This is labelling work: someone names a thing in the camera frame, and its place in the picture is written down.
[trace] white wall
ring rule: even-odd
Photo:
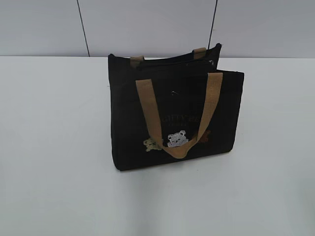
[[[207,45],[215,0],[79,0],[91,56]],[[223,57],[315,58],[314,0],[219,0]],[[76,0],[1,0],[0,55],[86,56]]]
[[[87,56],[75,0],[0,0],[0,56]]]

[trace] embroidered patch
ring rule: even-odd
[[[147,147],[146,151],[151,151],[151,150],[162,150],[161,147],[151,138],[143,141],[143,145]]]
[[[211,133],[210,130],[206,130],[203,135],[201,136],[201,138],[199,139],[198,143],[206,143],[209,141],[208,139],[208,135]]]
[[[167,146],[169,148],[173,148],[173,147],[179,147],[187,143],[188,139],[186,138],[185,134],[186,134],[186,131],[184,130],[181,130],[180,132],[175,133],[175,134],[169,134],[167,136],[169,140],[169,142],[167,143]]]

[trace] bag handle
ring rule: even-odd
[[[130,57],[130,66],[136,68],[144,61],[144,56]]]
[[[206,131],[212,115],[217,107],[222,84],[222,73],[208,73],[207,88],[203,113],[199,125],[199,130],[191,140],[180,147],[164,147],[162,141],[161,122],[158,114],[158,105],[154,94],[152,80],[137,80],[136,87],[146,120],[147,129],[150,137],[167,153],[174,158],[182,159],[187,152],[198,143],[199,139]]]
[[[207,49],[206,48],[197,48],[192,51],[193,59],[200,59],[206,56]],[[141,62],[144,61],[144,56],[138,57],[130,57],[130,66],[133,68],[137,68]]]
[[[196,60],[196,59],[204,58],[206,56],[207,49],[197,48],[197,49],[194,49],[192,52],[193,52],[193,59]]]

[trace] bag body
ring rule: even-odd
[[[112,155],[117,169],[233,148],[244,74],[217,70],[220,49],[218,44],[197,59],[191,53],[142,60],[136,66],[131,59],[108,57]]]

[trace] tan strap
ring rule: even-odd
[[[130,57],[130,66],[136,68],[144,61],[144,56]]]
[[[182,159],[187,155],[191,147],[198,143],[199,139],[206,131],[212,115],[217,107],[222,84],[222,73],[208,73],[205,104],[199,125],[198,133],[187,143],[180,147],[164,147],[162,141],[161,122],[158,114],[158,105],[154,94],[151,80],[137,80],[136,86],[143,114],[147,123],[150,137],[167,153],[177,159]]]
[[[207,49],[206,48],[197,48],[193,51],[193,59],[200,59],[206,56]]]

